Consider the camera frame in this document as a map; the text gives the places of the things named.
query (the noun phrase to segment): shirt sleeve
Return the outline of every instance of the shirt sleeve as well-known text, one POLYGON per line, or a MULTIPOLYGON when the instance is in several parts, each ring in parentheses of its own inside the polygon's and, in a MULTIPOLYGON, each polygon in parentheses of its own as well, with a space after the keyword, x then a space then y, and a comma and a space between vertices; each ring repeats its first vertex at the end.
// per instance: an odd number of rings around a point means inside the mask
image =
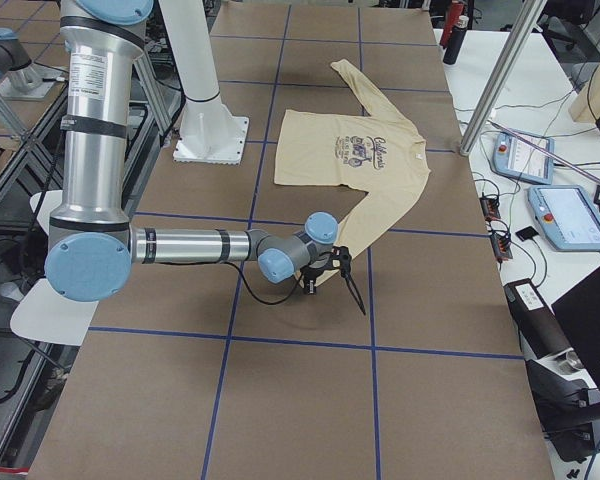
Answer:
POLYGON ((333 62, 331 68, 349 85, 358 101, 372 117, 390 122, 408 121, 384 93, 348 60, 333 62))

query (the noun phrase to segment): black bottle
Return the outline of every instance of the black bottle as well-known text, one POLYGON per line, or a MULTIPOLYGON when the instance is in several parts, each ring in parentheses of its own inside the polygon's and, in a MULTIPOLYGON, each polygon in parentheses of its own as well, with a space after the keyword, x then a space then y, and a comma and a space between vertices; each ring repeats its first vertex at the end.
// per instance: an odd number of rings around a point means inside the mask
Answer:
POLYGON ((451 29, 451 36, 447 43, 447 50, 444 52, 444 58, 442 61, 447 65, 453 65, 458 59, 458 53, 460 53, 460 47, 462 47, 462 41, 467 33, 467 25, 469 24, 469 17, 466 15, 460 15, 458 22, 451 29))

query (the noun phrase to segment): white table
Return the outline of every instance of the white table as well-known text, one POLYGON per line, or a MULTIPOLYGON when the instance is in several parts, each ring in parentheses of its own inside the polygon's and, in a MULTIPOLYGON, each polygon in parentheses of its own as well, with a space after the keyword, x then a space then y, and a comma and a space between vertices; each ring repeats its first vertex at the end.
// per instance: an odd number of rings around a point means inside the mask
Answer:
MULTIPOLYGON (((440 31, 436 31, 437 38, 439 35, 440 31)), ((459 121, 468 122, 471 118, 470 111, 460 110, 475 108, 507 35, 507 33, 501 32, 467 32, 456 64, 445 65, 449 90, 453 95, 454 105, 458 109, 456 113, 459 121)), ((521 104, 543 105, 565 96, 571 90, 571 83, 543 38, 539 34, 532 34, 496 102, 496 107, 521 104)), ((568 108, 575 97, 576 93, 572 92, 562 107, 563 102, 560 101, 543 108, 498 108, 494 120, 509 128, 548 136, 572 134, 591 129, 592 124, 574 123, 571 120, 568 108)), ((484 151, 488 155, 493 152, 496 135, 495 133, 485 133, 481 136, 484 151)), ((600 133, 593 129, 580 135, 558 137, 555 139, 555 153, 572 163, 600 162, 600 133)), ((473 148, 469 161, 472 170, 478 173, 476 178, 482 178, 481 175, 483 175, 484 178, 498 185, 502 193, 514 190, 514 182, 491 171, 479 142, 473 148)), ((600 167, 596 167, 591 172, 600 177, 600 169, 597 168, 600 167)), ((564 168, 555 169, 553 184, 578 184, 591 195, 596 188, 592 181, 564 168)), ((517 195, 505 195, 500 199, 500 212, 503 220, 510 226, 511 232, 534 225, 526 195, 529 185, 520 183, 520 186, 522 190, 517 195)), ((483 189, 485 193, 495 193, 495 188, 485 182, 478 182, 476 188, 478 193, 481 193, 483 189)), ((557 252, 544 238, 536 237, 536 241, 548 262, 548 275, 539 291, 549 305, 600 266, 600 253, 557 252)), ((537 283, 544 273, 542 257, 532 242, 525 242, 523 246, 538 265, 538 273, 535 277, 535 283, 537 283)), ((503 284, 528 278, 533 272, 531 260, 515 246, 512 248, 514 259, 504 262, 500 272, 503 284)), ((583 376, 587 377, 587 375, 572 375, 566 378, 572 380, 583 376)), ((547 447, 556 479, 564 479, 571 469, 580 469, 579 478, 583 478, 586 463, 580 465, 576 462, 562 462, 549 442, 547 442, 547 447)), ((589 480, 600 480, 600 455, 596 458, 589 480)))

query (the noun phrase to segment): silver pole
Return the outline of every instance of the silver pole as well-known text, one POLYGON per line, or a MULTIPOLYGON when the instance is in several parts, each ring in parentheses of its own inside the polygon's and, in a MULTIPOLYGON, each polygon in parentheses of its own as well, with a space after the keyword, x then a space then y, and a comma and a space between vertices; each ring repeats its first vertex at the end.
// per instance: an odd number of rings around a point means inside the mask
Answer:
POLYGON ((509 77, 509 73, 511 73, 546 3, 547 0, 527 0, 522 4, 522 10, 518 14, 518 18, 507 38, 507 42, 504 44, 493 72, 491 72, 491 76, 482 92, 478 105, 471 116, 471 120, 469 120, 467 130, 464 132, 464 136, 460 142, 460 155, 469 155, 476 140, 478 140, 480 131, 489 117, 491 109, 498 99, 498 95, 500 95, 509 77))
POLYGON ((134 66, 136 67, 136 72, 138 72, 138 77, 140 77, 142 89, 144 90, 149 105, 151 106, 151 110, 153 111, 153 116, 158 124, 158 130, 164 135, 167 133, 171 118, 169 117, 169 111, 164 102, 164 97, 158 88, 155 72, 146 51, 144 52, 144 55, 141 55, 136 59, 134 66))
POLYGON ((498 130, 502 130, 504 133, 506 133, 508 135, 511 135, 512 137, 517 138, 520 142, 526 143, 531 148, 534 148, 534 149, 538 150, 539 152, 542 152, 547 157, 553 158, 554 160, 556 160, 560 164, 564 165, 565 167, 568 167, 571 170, 574 170, 575 172, 578 172, 580 175, 582 175, 583 177, 588 178, 589 180, 591 180, 592 182, 594 182, 596 185, 600 185, 600 178, 596 177, 595 175, 592 175, 591 173, 587 172, 586 170, 583 170, 582 168, 578 167, 577 165, 575 165, 575 164, 573 164, 571 162, 566 161, 564 158, 559 157, 555 153, 550 152, 549 150, 536 145, 535 143, 531 142, 530 140, 527 140, 526 138, 524 138, 523 136, 521 136, 519 133, 514 132, 513 130, 510 130, 510 129, 506 128, 506 127, 503 127, 502 125, 499 125, 496 122, 489 121, 489 123, 491 125, 493 125, 494 127, 496 127, 498 130))
POLYGON ((4 101, 0 95, 0 121, 9 130, 12 135, 23 138, 27 133, 27 127, 24 126, 20 118, 14 113, 11 107, 4 101))

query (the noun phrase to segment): screen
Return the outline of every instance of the screen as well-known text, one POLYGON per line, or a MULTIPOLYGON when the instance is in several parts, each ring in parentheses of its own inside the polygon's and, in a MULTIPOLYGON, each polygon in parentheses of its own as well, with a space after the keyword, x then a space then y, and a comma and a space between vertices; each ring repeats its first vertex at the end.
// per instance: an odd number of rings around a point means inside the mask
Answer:
POLYGON ((576 188, 541 189, 565 243, 600 244, 600 225, 576 188))
POLYGON ((559 298, 553 312, 600 388, 600 267, 559 298))
MULTIPOLYGON (((549 146, 549 141, 546 138, 532 137, 531 135, 523 134, 519 135, 525 140, 528 140, 545 150, 549 146)), ((513 154, 509 157, 509 165, 507 165, 509 170, 526 173, 533 175, 534 177, 546 178, 546 155, 530 145, 519 141, 517 138, 513 138, 512 142, 513 154)))

